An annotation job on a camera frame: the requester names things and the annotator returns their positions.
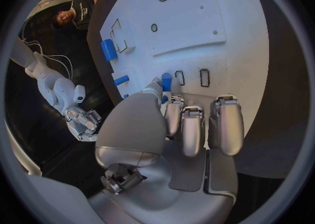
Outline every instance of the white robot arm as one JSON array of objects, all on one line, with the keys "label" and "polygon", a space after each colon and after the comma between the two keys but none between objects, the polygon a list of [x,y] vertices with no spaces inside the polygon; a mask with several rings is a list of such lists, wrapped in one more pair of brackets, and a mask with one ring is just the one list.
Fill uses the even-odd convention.
[{"label": "white robot arm", "polygon": [[78,104],[85,98],[84,86],[77,85],[59,72],[50,69],[42,54],[32,52],[17,38],[11,60],[25,68],[28,76],[37,79],[39,92],[48,103],[66,118],[70,132],[80,141],[96,141],[101,117],[94,110],[85,112]]}]

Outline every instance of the person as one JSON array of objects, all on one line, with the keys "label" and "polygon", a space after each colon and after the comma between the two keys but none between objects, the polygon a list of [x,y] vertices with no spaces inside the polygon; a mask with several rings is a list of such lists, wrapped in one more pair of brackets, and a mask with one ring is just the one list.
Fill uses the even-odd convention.
[{"label": "person", "polygon": [[88,29],[96,1],[72,0],[70,10],[61,11],[52,18],[52,28],[63,28],[72,21],[77,29]]}]

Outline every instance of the man's hair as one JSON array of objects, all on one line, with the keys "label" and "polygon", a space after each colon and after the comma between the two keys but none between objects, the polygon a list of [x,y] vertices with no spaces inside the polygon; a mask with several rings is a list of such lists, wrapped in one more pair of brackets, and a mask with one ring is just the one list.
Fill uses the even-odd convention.
[{"label": "man's hair", "polygon": [[59,16],[59,14],[53,16],[53,18],[51,19],[50,25],[52,27],[52,29],[62,29],[63,27],[59,25],[58,21],[57,21],[57,17]]}]

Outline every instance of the black t-shirt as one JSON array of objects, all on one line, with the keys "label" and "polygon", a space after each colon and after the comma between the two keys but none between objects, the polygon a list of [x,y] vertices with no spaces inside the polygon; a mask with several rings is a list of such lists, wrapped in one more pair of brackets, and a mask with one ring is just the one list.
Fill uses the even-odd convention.
[{"label": "black t-shirt", "polygon": [[72,21],[76,28],[88,29],[94,8],[94,1],[72,0],[71,8],[75,11],[75,17]]}]

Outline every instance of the white wire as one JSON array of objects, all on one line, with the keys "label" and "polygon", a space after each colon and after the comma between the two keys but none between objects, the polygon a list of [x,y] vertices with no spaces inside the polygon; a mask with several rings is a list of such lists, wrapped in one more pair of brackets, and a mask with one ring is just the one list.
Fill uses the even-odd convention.
[{"label": "white wire", "polygon": [[[73,71],[72,63],[71,63],[70,59],[69,59],[67,56],[64,56],[64,55],[51,55],[51,56],[47,56],[47,55],[44,55],[44,53],[43,53],[43,48],[41,47],[39,41],[34,40],[34,41],[31,41],[31,42],[27,42],[27,41],[24,40],[24,42],[25,42],[28,46],[30,46],[30,45],[38,45],[39,48],[40,48],[40,53],[41,53],[44,57],[46,57],[46,58],[48,58],[48,59],[51,59],[51,60],[54,60],[54,61],[57,61],[57,62],[61,63],[61,64],[65,67],[65,69],[67,70],[69,79],[70,79],[71,81],[73,80],[74,71]],[[57,60],[57,59],[50,58],[50,57],[65,57],[66,59],[68,59],[69,64],[70,64],[70,67],[71,67],[71,76],[70,76],[68,67],[67,67],[63,62],[61,62],[61,61],[59,61],[59,60]]]}]

